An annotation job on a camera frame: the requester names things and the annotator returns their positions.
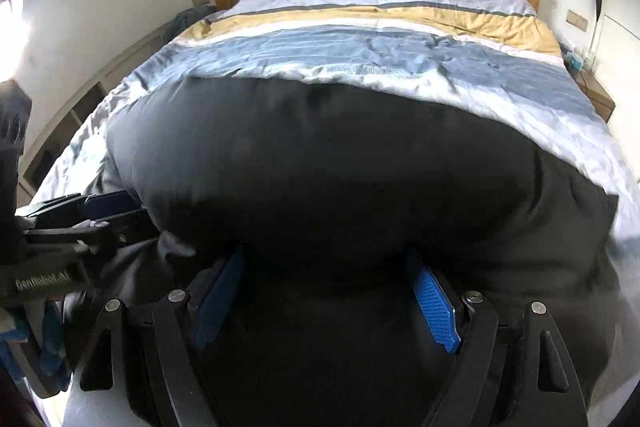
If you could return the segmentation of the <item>black puffer jacket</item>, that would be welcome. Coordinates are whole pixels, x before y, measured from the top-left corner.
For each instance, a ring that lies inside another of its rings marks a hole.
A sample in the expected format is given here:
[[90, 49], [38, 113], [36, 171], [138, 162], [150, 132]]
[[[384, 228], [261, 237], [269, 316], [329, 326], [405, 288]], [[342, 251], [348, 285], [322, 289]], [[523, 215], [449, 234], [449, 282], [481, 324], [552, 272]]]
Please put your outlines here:
[[238, 258], [192, 362], [214, 426], [424, 426], [450, 356], [414, 297], [424, 270], [500, 320], [549, 308], [587, 387], [616, 276], [617, 200], [501, 122], [344, 84], [188, 78], [113, 115], [113, 180], [160, 235], [101, 272], [157, 303]]

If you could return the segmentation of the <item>dark teal blanket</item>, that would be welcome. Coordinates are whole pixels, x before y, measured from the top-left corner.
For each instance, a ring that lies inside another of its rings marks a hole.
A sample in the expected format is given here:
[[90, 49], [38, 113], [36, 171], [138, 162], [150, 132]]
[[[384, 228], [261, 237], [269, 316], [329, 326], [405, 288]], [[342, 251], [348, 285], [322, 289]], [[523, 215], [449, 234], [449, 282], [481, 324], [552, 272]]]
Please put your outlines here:
[[162, 38], [162, 43], [170, 43], [183, 31], [191, 27], [210, 14], [216, 13], [218, 9], [215, 5], [200, 5], [179, 12], [167, 25]]

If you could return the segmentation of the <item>wooden nightstand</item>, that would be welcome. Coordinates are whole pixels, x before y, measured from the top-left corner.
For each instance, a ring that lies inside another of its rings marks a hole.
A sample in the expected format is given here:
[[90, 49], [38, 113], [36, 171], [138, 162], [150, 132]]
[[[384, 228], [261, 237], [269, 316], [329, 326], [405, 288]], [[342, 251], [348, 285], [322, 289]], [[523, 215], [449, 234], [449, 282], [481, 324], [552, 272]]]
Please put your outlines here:
[[572, 76], [582, 93], [589, 98], [596, 113], [609, 122], [615, 110], [615, 102], [608, 91], [589, 70], [573, 70]]

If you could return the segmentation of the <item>white wardrobe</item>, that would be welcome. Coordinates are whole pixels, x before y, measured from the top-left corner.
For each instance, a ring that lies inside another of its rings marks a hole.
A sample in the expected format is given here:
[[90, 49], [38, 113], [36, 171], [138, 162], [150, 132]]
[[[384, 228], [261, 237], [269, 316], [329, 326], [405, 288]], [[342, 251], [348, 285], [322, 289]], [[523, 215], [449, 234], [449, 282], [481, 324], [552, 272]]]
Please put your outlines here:
[[602, 0], [593, 55], [594, 75], [615, 103], [608, 127], [638, 179], [639, 0]]

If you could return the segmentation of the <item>striped duvet cover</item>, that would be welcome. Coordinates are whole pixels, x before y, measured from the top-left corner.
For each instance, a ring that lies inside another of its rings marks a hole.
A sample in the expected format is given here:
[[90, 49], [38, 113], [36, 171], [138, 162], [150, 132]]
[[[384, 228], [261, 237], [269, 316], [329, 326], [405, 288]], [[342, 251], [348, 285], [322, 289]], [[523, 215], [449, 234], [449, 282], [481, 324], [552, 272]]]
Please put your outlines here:
[[[240, 0], [199, 20], [122, 80], [55, 161], [36, 201], [119, 190], [132, 195], [108, 172], [108, 121], [188, 78], [339, 83], [448, 105], [507, 124], [614, 196], [603, 252], [617, 297], [601, 329], [605, 365], [585, 393], [586, 426], [638, 424], [638, 185], [610, 129], [567, 72], [552, 31], [527, 1]], [[104, 300], [103, 285], [68, 300], [73, 358]]]

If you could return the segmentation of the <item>right wall socket plate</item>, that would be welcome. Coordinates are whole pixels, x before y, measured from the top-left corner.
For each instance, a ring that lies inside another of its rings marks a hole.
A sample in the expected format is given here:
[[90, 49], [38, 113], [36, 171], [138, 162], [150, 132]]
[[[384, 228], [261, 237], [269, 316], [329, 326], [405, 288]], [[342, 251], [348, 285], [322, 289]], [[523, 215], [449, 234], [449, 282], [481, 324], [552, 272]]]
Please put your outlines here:
[[566, 22], [570, 24], [570, 26], [578, 28], [580, 31], [586, 31], [589, 25], [589, 22], [585, 17], [572, 10], [567, 11]]

